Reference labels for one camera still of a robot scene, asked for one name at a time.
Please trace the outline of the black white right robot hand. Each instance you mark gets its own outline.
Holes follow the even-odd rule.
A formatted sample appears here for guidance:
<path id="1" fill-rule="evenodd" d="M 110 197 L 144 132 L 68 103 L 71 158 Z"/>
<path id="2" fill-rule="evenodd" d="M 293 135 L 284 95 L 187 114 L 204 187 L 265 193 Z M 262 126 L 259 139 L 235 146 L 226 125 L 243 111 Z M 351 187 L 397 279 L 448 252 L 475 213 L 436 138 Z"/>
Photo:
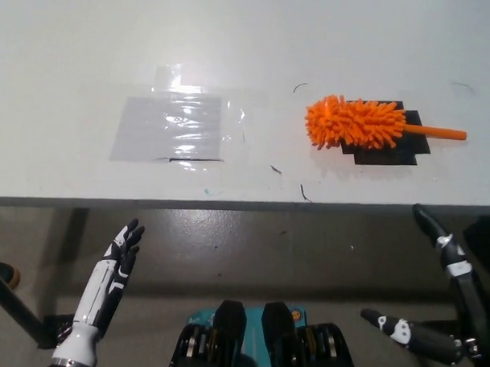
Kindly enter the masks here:
<path id="1" fill-rule="evenodd" d="M 424 324 L 383 315 L 369 308 L 360 312 L 361 317 L 420 357 L 444 365 L 455 365 L 468 358 L 490 367 L 490 300 L 478 274 L 454 235 L 427 208 L 416 203 L 412 213 L 417 226 L 439 253 L 441 267 L 455 299 L 459 336 L 448 336 Z"/>

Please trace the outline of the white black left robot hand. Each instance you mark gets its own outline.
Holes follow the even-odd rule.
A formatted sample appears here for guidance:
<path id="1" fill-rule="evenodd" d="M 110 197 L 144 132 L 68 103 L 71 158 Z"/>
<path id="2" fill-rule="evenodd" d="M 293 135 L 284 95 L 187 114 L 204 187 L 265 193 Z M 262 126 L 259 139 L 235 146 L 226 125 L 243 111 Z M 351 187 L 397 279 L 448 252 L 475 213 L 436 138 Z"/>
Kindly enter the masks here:
<path id="1" fill-rule="evenodd" d="M 144 227 L 137 218 L 125 225 L 95 265 L 76 309 L 74 321 L 104 337 L 133 272 Z"/>

